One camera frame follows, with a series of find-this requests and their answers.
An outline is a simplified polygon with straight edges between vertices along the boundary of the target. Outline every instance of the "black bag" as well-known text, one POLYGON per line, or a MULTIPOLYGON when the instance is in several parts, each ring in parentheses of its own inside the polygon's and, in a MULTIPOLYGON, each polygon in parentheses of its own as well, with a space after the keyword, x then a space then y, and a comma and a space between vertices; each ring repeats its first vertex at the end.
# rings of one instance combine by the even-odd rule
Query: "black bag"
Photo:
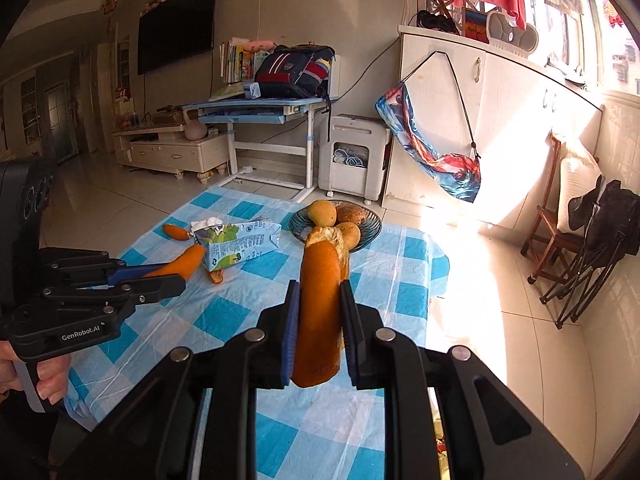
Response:
POLYGON ((458 28, 456 22, 446 16, 439 14, 431 14, 428 10, 420 10, 415 21, 417 27, 430 28, 431 30, 440 30, 442 32, 449 32, 450 34, 457 34, 458 28))
POLYGON ((264 60, 255 81, 265 98, 326 97, 335 50, 325 45, 279 45, 264 60))

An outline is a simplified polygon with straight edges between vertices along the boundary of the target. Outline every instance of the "fruit bowl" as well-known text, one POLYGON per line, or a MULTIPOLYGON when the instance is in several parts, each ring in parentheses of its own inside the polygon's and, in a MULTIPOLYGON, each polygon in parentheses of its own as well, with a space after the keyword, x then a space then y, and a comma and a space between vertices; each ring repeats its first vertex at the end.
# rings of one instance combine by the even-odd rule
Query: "fruit bowl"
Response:
MULTIPOLYGON (((350 253, 355 253, 369 245, 378 237, 380 231, 382 231, 382 220, 380 220, 380 217, 371 209, 367 209, 366 207, 354 202, 349 202, 348 200, 329 200, 329 202, 334 204, 336 207, 345 204, 354 205, 362 209, 367 214, 364 222, 358 226, 360 229, 360 241, 351 251, 349 251, 350 253)), ((296 211, 291 217, 291 220, 289 220, 289 231, 291 231, 291 234, 293 234, 302 243, 305 243, 306 237, 310 233, 311 229, 316 226, 306 214, 307 208, 308 206, 302 208, 300 211, 296 211)))

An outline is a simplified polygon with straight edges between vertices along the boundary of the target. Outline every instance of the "screw head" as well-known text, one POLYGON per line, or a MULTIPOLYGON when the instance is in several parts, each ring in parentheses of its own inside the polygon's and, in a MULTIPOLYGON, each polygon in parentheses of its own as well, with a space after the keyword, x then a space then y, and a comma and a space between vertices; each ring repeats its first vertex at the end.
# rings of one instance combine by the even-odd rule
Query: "screw head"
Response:
POLYGON ((174 361, 175 363, 183 363, 189 358, 189 355, 191 355, 191 351, 188 348, 178 346, 178 348, 171 350, 169 357, 171 358, 171 361, 174 361))
POLYGON ((396 332, 391 330, 390 328, 383 327, 376 330, 376 337, 380 339, 380 341, 393 341, 396 338, 396 332))
POLYGON ((471 357, 471 350, 466 346, 458 345, 451 349, 451 355, 458 361, 468 361, 471 357))
POLYGON ((264 339, 264 332, 259 328, 250 328, 244 333, 244 337, 247 341, 256 343, 264 339))

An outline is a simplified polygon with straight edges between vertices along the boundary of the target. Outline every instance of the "tv stand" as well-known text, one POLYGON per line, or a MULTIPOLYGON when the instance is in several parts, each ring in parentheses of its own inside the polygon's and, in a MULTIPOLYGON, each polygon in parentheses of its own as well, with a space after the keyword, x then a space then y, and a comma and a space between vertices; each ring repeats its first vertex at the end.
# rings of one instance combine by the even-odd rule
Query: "tv stand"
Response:
POLYGON ((116 160, 123 166, 173 173, 179 180, 185 171, 193 171, 206 184, 211 170, 229 160, 226 136, 215 134, 187 140, 184 127, 172 124, 116 131, 113 133, 116 160))

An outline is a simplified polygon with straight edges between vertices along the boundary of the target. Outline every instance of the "hanging cloth bag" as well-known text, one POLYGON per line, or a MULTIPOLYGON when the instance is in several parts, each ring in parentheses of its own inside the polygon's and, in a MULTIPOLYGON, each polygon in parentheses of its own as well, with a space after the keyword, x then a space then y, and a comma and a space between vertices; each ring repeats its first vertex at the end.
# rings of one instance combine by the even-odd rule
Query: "hanging cloth bag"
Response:
POLYGON ((398 86, 391 89, 376 103, 376 110, 384 119, 389 129, 402 144, 402 147, 411 155, 423 170, 433 178, 439 186, 455 198, 465 202, 473 202, 480 190, 480 155, 476 152, 476 142, 471 130, 469 116, 466 113, 465 101, 460 91, 456 72, 446 52, 435 50, 421 62, 398 86), (435 54, 443 54, 447 57, 453 79, 458 88, 460 102, 465 113, 466 125, 469 128, 471 148, 474 158, 459 153, 447 153, 441 155, 427 142, 416 126, 414 108, 406 88, 407 80, 415 74, 435 54))

